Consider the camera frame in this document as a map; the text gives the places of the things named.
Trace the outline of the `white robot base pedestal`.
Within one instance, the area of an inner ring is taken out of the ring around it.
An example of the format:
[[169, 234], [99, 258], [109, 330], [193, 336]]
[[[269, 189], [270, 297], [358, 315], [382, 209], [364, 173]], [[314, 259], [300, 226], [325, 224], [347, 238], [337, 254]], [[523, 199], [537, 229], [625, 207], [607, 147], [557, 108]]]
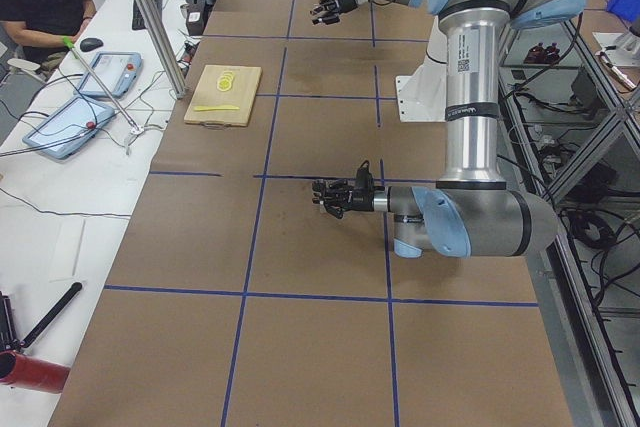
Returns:
[[396, 77], [401, 122], [444, 122], [447, 38], [434, 19], [423, 63], [410, 76]]

